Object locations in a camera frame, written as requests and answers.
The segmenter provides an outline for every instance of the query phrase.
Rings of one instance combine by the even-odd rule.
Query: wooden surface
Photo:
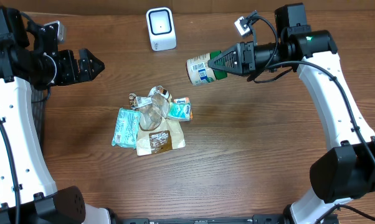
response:
[[[271,12],[262,15],[273,22]],[[44,157],[58,189],[77,185],[87,203],[124,218],[251,216],[280,213],[298,200],[310,188],[309,168],[326,144],[297,74],[267,84],[230,75],[197,87],[186,75],[187,59],[241,41],[234,27],[239,16],[176,14],[178,46],[164,52],[151,50],[144,16],[56,18],[68,28],[61,49],[86,47],[106,65],[93,82],[52,90]],[[332,33],[346,81],[375,130],[375,11],[307,16],[313,30]],[[256,28],[259,44],[273,41],[266,25]],[[156,85],[191,99],[194,120],[181,123],[186,147],[143,157],[111,147],[128,94],[145,96]],[[351,205],[375,215],[375,193]],[[368,222],[338,213],[341,223]]]
[[[22,11],[73,15],[145,14],[154,7],[173,13],[274,11],[285,4],[303,2],[308,11],[375,10],[375,0],[0,0]]]

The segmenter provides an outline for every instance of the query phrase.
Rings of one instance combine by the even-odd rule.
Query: blue packet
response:
[[[123,108],[118,111],[112,146],[118,145],[136,149],[136,135],[139,131],[140,115],[139,111]]]

